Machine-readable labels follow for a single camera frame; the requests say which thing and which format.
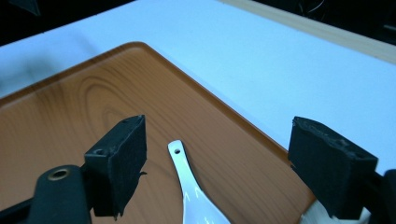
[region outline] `white spoon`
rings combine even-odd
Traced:
[[[183,224],[222,224],[230,221],[206,197],[192,174],[180,140],[168,145],[183,192]]]

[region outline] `white table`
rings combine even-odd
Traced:
[[[291,121],[300,116],[375,154],[380,174],[396,168],[393,59],[311,35],[307,24],[332,29],[313,21],[297,22],[303,27],[297,29],[274,21],[265,10],[260,13],[253,3],[243,5],[254,13],[219,1],[141,0],[5,45],[0,47],[0,95],[118,45],[143,41],[284,148]],[[304,20],[273,11],[284,23]],[[345,32],[337,38],[355,37]],[[394,47],[380,46],[396,55]]]

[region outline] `dark background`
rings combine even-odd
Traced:
[[[19,0],[40,16],[0,0],[0,46],[87,18],[133,0]],[[396,45],[396,0],[255,0]]]

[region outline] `wooden tray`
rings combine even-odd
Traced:
[[[148,174],[118,223],[182,223],[167,151],[175,139],[232,223],[297,223],[314,201],[285,149],[153,49],[129,43],[0,100],[0,209],[32,197],[48,169],[82,165],[118,121],[139,114],[147,119]]]

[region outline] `light blue surface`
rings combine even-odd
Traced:
[[[217,1],[142,0],[0,47],[0,95],[143,41],[289,147],[294,116],[396,168],[396,65]]]

